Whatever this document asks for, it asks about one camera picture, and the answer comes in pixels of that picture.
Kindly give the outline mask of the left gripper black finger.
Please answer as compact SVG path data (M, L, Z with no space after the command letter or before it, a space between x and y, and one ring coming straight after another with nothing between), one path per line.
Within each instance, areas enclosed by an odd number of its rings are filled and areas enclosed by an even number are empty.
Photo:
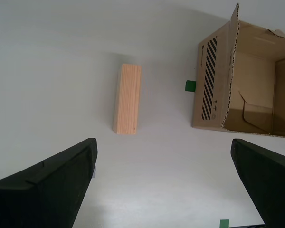
M285 228L285 156L242 139L233 139L237 173L268 228Z
M0 180L0 228L71 228L92 179L97 141L88 138Z

